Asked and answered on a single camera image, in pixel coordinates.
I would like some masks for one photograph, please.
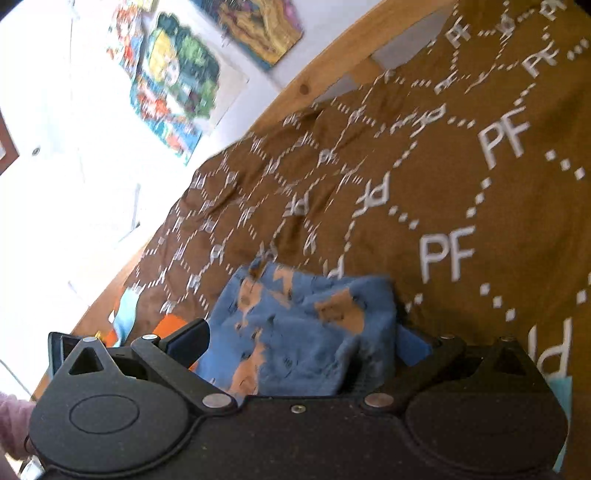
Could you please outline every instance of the orange fabric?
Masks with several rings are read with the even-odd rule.
[[[154,333],[160,338],[166,338],[168,335],[176,332],[187,324],[181,317],[177,317],[172,313],[166,315],[160,323],[156,325]]]
[[[118,340],[117,334],[115,333],[115,331],[113,329],[111,329],[111,331],[109,333],[107,333],[107,335],[103,338],[103,343],[107,347],[111,347],[111,346],[114,346],[114,344],[117,340]]]

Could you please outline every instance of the blue towel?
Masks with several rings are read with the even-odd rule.
[[[384,277],[325,278],[256,260],[234,273],[209,318],[195,373],[246,395],[335,395],[352,362],[353,390],[394,370],[395,306]]]

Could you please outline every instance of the bed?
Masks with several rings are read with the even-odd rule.
[[[383,72],[371,54],[440,8],[441,34]],[[385,274],[403,321],[515,336],[549,381],[572,378],[566,475],[591,471],[590,38],[572,2],[382,1],[196,171],[74,332],[110,331],[126,294],[128,341],[206,317],[261,254]],[[347,72],[359,89],[314,102]]]

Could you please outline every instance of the brown blanket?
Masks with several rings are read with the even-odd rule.
[[[127,282],[131,337],[205,316],[262,251],[389,275],[426,332],[515,335],[588,395],[590,41],[571,2],[461,2],[405,66],[207,161]]]

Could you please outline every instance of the pink sleeve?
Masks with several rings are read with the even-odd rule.
[[[25,441],[34,407],[34,403],[0,393],[0,447],[15,460],[29,455]]]

